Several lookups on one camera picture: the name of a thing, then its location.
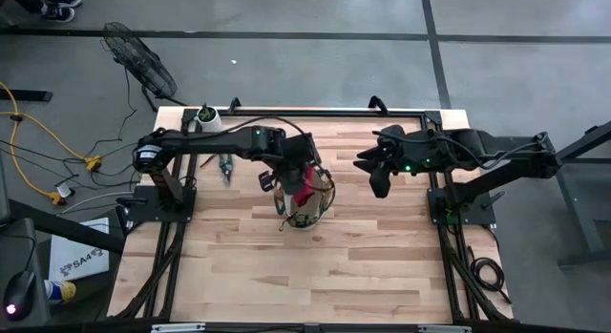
concrete floor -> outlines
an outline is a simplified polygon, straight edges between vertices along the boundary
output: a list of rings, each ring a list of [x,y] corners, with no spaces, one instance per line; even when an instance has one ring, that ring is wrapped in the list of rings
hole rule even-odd
[[[446,34],[610,35],[610,9],[611,0],[432,0],[437,32]],[[107,21],[120,21],[138,30],[427,31],[421,0],[85,0],[74,22],[60,27],[41,23],[16,6],[3,10],[26,27],[54,29],[100,29]],[[15,89],[54,92],[52,103],[24,103],[21,110],[42,119],[81,152],[97,139],[114,138],[129,113],[123,70],[99,40],[0,36],[0,80]],[[376,94],[390,107],[440,107],[429,42],[158,38],[145,43],[177,80],[177,98],[195,105],[227,105],[238,96],[246,106],[363,107]],[[474,128],[495,135],[548,131],[559,149],[611,117],[608,44],[442,43],[440,51],[452,106],[466,109]],[[148,133],[155,120],[134,79],[132,85],[132,105],[138,112],[124,130],[125,142]],[[0,107],[11,109],[8,102]],[[10,136],[6,122],[0,126],[2,139]],[[22,124],[17,144],[68,156],[28,122]],[[4,157],[10,196],[56,212]],[[104,168],[111,173],[129,162],[126,150],[109,157]],[[46,166],[67,174],[61,164]],[[46,189],[59,180],[31,165],[22,167]],[[75,170],[89,183],[82,170]],[[103,180],[118,182],[128,176]],[[126,187],[103,191],[119,190]],[[583,249],[557,183],[525,179],[502,190],[507,195],[495,206],[497,234],[516,318],[609,330],[611,316],[604,308],[611,307],[611,265],[568,272],[556,266],[558,258]],[[99,193],[79,189],[76,200]]]

black fan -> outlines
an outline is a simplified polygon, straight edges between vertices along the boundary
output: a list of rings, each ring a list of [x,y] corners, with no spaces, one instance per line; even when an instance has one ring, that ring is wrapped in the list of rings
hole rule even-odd
[[[159,56],[137,38],[133,31],[118,22],[106,23],[104,42],[110,48],[115,62],[123,65],[142,84],[142,93],[154,112],[157,107],[153,105],[147,90],[158,99],[187,106],[172,98],[177,90],[172,75],[163,67]]]

yellow extension cord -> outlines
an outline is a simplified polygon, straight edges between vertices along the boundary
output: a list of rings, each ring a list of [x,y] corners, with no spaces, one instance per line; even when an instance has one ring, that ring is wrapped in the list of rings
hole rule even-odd
[[[97,169],[101,165],[101,158],[100,158],[100,156],[85,157],[85,156],[80,155],[79,153],[77,153],[77,152],[73,151],[72,149],[70,149],[70,147],[66,146],[66,144],[54,132],[52,132],[49,128],[47,128],[44,124],[42,124],[38,119],[30,116],[29,114],[20,114],[18,106],[17,106],[17,101],[15,100],[14,96],[12,95],[11,90],[9,90],[9,88],[2,81],[0,81],[0,86],[2,86],[4,88],[4,90],[7,92],[7,94],[9,94],[9,97],[11,98],[11,102],[12,102],[12,107],[14,108],[14,112],[0,112],[0,114],[22,115],[22,116],[32,120],[34,123],[38,124],[42,129],[44,129],[45,132],[47,132],[49,135],[51,135],[62,147],[64,147],[64,149],[66,149],[66,151],[68,151],[73,156],[83,160],[83,162],[87,164],[87,170],[88,171],[94,171],[95,169]],[[64,205],[64,204],[66,204],[66,201],[64,200],[63,197],[61,197],[59,195],[59,193],[57,193],[57,192],[46,192],[46,191],[43,191],[40,188],[38,188],[36,185],[32,184],[30,182],[30,180],[28,179],[28,177],[26,177],[26,175],[21,170],[21,167],[19,167],[19,163],[17,162],[17,158],[15,157],[15,151],[14,151],[14,148],[13,148],[14,140],[15,140],[15,137],[17,135],[17,127],[18,126],[19,126],[19,122],[18,121],[14,121],[13,122],[13,126],[12,126],[12,134],[11,134],[11,154],[12,154],[11,157],[12,157],[12,162],[14,163],[15,168],[17,169],[17,172],[19,172],[19,175],[21,175],[21,177],[26,182],[26,184],[28,184],[28,186],[30,186],[35,192],[39,193],[40,195],[44,195],[44,196],[50,198],[53,201],[53,204],[55,204],[55,205]]]

wooden tabletop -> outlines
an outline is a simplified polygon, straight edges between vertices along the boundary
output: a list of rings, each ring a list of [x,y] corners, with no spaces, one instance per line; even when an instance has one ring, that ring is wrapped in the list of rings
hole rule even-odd
[[[159,108],[156,127],[179,129],[182,111]],[[441,114],[444,129],[469,127],[462,110]],[[222,123],[226,128],[244,120],[226,117]],[[389,196],[380,199],[369,188],[369,175],[352,165],[358,152],[374,146],[371,131],[390,124],[416,131],[420,122],[384,117],[290,120],[312,132],[323,165],[336,182],[333,206],[312,230],[286,225],[281,232],[284,217],[276,215],[271,193],[264,193],[257,179],[265,165],[235,157],[230,188],[221,182],[218,162],[198,168],[198,200],[184,238],[172,321],[450,323],[439,239],[425,197],[429,177],[392,177]],[[296,133],[278,121],[259,124]],[[207,157],[199,156],[199,163]],[[453,175],[466,181],[477,173]],[[159,227],[145,223],[127,238],[109,315],[123,309],[151,273]],[[465,227],[465,239],[477,257],[500,261],[495,241],[481,227]],[[456,278],[467,313],[464,284]],[[165,278],[161,284],[157,310]],[[500,295],[486,294],[511,317],[511,307]]]

